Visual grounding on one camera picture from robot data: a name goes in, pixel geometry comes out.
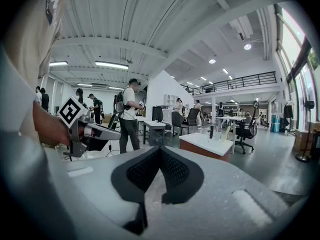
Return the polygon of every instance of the logo on shirt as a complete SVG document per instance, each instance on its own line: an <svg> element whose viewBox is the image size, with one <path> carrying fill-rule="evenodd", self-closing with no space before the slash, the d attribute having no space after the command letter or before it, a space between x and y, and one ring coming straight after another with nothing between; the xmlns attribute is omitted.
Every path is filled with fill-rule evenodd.
<svg viewBox="0 0 320 240"><path fill-rule="evenodd" d="M45 0L45 15L49 25L53 23L53 27L57 26L57 9L59 0Z"/></svg>
<svg viewBox="0 0 320 240"><path fill-rule="evenodd" d="M70 97L60 111L58 111L58 115L68 128L83 114L81 106L74 97Z"/></svg>

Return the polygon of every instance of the black railing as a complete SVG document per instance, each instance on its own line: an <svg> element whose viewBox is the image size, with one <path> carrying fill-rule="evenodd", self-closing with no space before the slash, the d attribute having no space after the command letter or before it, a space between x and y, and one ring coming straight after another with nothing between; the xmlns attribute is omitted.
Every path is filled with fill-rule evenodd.
<svg viewBox="0 0 320 240"><path fill-rule="evenodd" d="M191 88L185 85L183 85L183 87L187 89L187 92L189 92L192 95L200 95L212 92L226 91L230 89L238 89L250 86L261 86L276 83L276 72L272 71L261 74L252 74L244 77L235 78L232 80L214 82L213 84L204 85L199 88Z"/></svg>

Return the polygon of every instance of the white tabletop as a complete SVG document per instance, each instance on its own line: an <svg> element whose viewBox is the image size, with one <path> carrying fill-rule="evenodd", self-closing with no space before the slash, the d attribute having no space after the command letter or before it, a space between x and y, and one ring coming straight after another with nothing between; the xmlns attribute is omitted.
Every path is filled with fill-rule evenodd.
<svg viewBox="0 0 320 240"><path fill-rule="evenodd" d="M148 126L166 126L162 122L156 122L156 121L144 121L146 125Z"/></svg>
<svg viewBox="0 0 320 240"><path fill-rule="evenodd" d="M144 116L136 116L136 119L138 120L138 122L143 122L146 120Z"/></svg>
<svg viewBox="0 0 320 240"><path fill-rule="evenodd" d="M209 135L198 132L182 135L179 138L219 156L224 156L234 144L233 141L210 138Z"/></svg>
<svg viewBox="0 0 320 240"><path fill-rule="evenodd" d="M216 116L215 119L229 119L229 120L245 120L247 119L246 117L240 117L240 116Z"/></svg>

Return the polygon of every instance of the stand base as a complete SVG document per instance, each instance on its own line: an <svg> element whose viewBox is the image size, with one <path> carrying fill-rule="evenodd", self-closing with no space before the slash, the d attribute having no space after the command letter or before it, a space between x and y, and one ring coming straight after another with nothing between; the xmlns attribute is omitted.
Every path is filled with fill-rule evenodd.
<svg viewBox="0 0 320 240"><path fill-rule="evenodd" d="M307 163L309 162L309 157L304 156L303 154L296 154L295 158L301 162Z"/></svg>

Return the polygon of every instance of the fluorescent light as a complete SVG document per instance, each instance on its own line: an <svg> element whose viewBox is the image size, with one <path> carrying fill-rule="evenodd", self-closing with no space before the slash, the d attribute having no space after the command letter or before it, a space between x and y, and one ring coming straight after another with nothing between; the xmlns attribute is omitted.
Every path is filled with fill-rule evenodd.
<svg viewBox="0 0 320 240"><path fill-rule="evenodd" d="M111 63L111 62L96 61L95 64L98 66L111 67L111 68L117 68L117 69L123 69L123 70L129 69L127 65Z"/></svg>
<svg viewBox="0 0 320 240"><path fill-rule="evenodd" d="M246 44L243 48L245 50L250 50L251 49L251 44Z"/></svg>
<svg viewBox="0 0 320 240"><path fill-rule="evenodd" d="M68 62L66 62L66 61L56 61L56 62L50 62L49 63L49 66L62 66L62 65L68 65Z"/></svg>
<svg viewBox="0 0 320 240"><path fill-rule="evenodd" d="M78 86L92 86L92 84L78 83Z"/></svg>
<svg viewBox="0 0 320 240"><path fill-rule="evenodd" d="M123 90L123 88L117 88L117 87L109 87L109 89L114 89L114 90Z"/></svg>

